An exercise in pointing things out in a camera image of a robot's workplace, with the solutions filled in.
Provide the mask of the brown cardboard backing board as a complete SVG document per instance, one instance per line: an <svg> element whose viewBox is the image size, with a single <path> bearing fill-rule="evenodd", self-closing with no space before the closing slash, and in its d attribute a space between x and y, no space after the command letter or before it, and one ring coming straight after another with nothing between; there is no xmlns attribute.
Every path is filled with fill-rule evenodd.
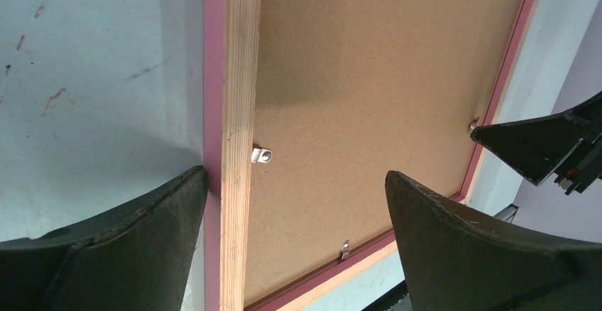
<svg viewBox="0 0 602 311"><path fill-rule="evenodd" d="M460 190L522 2L261 0L246 307L390 230L390 170Z"/></svg>

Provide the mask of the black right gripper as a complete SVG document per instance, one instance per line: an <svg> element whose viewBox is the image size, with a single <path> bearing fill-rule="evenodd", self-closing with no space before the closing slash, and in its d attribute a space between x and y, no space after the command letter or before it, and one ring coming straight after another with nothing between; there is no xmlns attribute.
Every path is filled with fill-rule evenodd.
<svg viewBox="0 0 602 311"><path fill-rule="evenodd" d="M562 113L480 126L471 139L531 184L554 179L565 195L601 179L601 93Z"/></svg>

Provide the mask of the pink wooden picture frame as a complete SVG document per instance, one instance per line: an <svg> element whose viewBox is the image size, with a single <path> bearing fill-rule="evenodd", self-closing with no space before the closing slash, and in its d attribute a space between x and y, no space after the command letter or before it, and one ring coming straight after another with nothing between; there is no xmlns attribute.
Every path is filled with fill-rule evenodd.
<svg viewBox="0 0 602 311"><path fill-rule="evenodd" d="M486 113L478 124L493 120L509 69L522 45L537 0L523 0L516 16L508 48L500 66ZM206 165L211 173L214 214L206 220L207 263L218 255L219 295L208 310L301 310L360 273L380 263L396 249L392 228L359 249L282 289L276 296L252 307L243 303L248 250L251 193L251 151L256 107L256 80L261 25L261 0L224 0L224 67L221 89L210 89L206 98ZM463 200L474 178L480 150L474 146L460 190L453 200Z"/></svg>

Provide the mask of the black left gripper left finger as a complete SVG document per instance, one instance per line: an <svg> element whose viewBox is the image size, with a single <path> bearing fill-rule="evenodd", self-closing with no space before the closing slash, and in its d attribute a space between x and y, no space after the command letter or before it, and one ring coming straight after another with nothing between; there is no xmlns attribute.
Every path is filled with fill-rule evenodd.
<svg viewBox="0 0 602 311"><path fill-rule="evenodd" d="M1 243L2 310L179 310L207 201L195 166L37 239Z"/></svg>

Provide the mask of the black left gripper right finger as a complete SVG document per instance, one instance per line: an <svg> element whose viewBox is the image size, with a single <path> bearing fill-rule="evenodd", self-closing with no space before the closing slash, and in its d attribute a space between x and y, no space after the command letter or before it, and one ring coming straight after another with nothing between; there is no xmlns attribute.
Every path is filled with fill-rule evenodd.
<svg viewBox="0 0 602 311"><path fill-rule="evenodd" d="M600 310L601 245L507 223L398 171L385 193L415 310Z"/></svg>

